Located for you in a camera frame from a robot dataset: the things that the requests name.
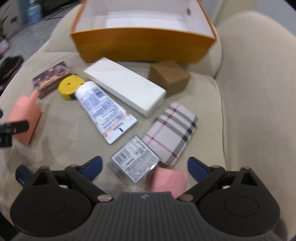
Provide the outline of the pink bottle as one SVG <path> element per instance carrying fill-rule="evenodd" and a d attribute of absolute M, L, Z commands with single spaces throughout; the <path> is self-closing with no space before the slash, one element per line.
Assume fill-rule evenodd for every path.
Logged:
<path fill-rule="evenodd" d="M 26 146 L 30 145 L 42 114 L 40 106 L 36 103 L 39 95 L 39 91 L 34 90 L 29 97 L 19 97 L 8 117 L 8 122 L 27 121 L 29 123 L 29 129 L 26 132 L 14 135 L 20 143 Z"/>

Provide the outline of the pink rounded box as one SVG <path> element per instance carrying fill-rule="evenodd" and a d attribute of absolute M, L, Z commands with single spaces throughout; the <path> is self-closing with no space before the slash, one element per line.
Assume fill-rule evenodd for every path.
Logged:
<path fill-rule="evenodd" d="M 171 192 L 178 198 L 185 192 L 187 174 L 184 171 L 157 167 L 155 168 L 150 185 L 151 192 Z"/>

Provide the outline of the dark shampoo bottle with label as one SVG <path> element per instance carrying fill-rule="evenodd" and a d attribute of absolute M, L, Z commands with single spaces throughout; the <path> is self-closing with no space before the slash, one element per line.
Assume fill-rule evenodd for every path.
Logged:
<path fill-rule="evenodd" d="M 147 176 L 161 160 L 137 135 L 118 149 L 110 159 L 134 184 Z"/>

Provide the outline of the plaid glasses case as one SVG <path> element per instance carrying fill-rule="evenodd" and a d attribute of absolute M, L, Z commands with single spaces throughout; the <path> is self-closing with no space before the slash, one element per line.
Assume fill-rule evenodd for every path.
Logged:
<path fill-rule="evenodd" d="M 165 166 L 173 166 L 194 135 L 198 117 L 183 105 L 172 102 L 154 120 L 142 140 L 160 157 Z"/>

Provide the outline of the white blue-print tube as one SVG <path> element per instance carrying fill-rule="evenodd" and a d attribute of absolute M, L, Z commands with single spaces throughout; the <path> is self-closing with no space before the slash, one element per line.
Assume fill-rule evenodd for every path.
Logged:
<path fill-rule="evenodd" d="M 114 143 L 137 123 L 133 115 L 93 81 L 82 84 L 75 97 L 108 144 Z"/>

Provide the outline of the illustrated card box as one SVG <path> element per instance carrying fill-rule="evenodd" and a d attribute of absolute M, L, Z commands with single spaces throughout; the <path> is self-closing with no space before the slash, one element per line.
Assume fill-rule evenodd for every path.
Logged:
<path fill-rule="evenodd" d="M 59 83 L 71 74 L 71 70 L 62 61 L 34 77 L 32 83 L 34 90 L 39 93 L 39 99 L 56 90 Z"/>

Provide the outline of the yellow tape measure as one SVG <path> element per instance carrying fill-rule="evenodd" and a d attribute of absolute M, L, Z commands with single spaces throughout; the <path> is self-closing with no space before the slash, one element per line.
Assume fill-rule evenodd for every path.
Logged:
<path fill-rule="evenodd" d="M 75 92 L 85 81 L 78 75 L 69 75 L 63 79 L 58 86 L 58 92 L 65 100 L 74 100 Z"/>

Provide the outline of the long white box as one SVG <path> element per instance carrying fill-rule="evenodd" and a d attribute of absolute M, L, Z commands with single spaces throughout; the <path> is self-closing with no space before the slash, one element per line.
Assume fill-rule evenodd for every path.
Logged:
<path fill-rule="evenodd" d="M 87 67 L 84 73 L 146 118 L 166 97 L 166 91 L 160 86 L 107 58 L 99 59 Z"/>

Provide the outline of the small brown cardboard box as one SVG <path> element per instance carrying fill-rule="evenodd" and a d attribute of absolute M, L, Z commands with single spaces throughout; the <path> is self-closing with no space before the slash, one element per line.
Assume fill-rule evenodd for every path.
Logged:
<path fill-rule="evenodd" d="M 191 76 L 175 61 L 152 63 L 149 68 L 148 80 L 166 91 L 166 97 L 186 89 Z"/>

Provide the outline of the black lined waste bin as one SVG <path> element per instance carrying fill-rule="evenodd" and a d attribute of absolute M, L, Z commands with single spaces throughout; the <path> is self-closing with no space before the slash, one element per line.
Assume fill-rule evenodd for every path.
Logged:
<path fill-rule="evenodd" d="M 24 62 L 22 56 L 8 56 L 1 63 L 1 89 L 5 89 Z"/>

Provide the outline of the blue water jug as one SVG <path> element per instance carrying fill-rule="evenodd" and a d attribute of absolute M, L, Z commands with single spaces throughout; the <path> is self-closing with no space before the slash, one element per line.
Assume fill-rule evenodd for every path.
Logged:
<path fill-rule="evenodd" d="M 28 22 L 30 25 L 38 23 L 42 20 L 42 7 L 35 0 L 29 0 L 29 7 L 27 10 Z"/>

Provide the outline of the orange cardboard box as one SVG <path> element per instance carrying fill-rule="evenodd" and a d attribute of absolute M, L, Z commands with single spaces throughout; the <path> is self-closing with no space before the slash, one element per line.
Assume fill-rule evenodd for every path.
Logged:
<path fill-rule="evenodd" d="M 199 1 L 84 1 L 71 37 L 87 63 L 198 62 L 217 35 Z"/>

